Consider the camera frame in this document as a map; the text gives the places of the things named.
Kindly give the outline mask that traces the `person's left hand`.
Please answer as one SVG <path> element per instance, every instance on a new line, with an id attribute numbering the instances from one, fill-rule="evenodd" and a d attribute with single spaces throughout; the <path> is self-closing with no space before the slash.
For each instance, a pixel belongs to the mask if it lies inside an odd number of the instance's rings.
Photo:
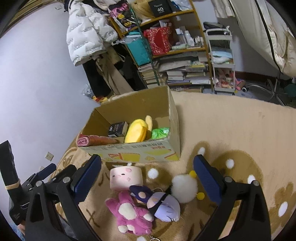
<path id="1" fill-rule="evenodd" d="M 19 225 L 18 225 L 18 229 L 21 231 L 21 233 L 23 235 L 25 235 L 25 231 L 26 231 L 26 228 L 25 228 L 25 221 L 22 221 Z"/>

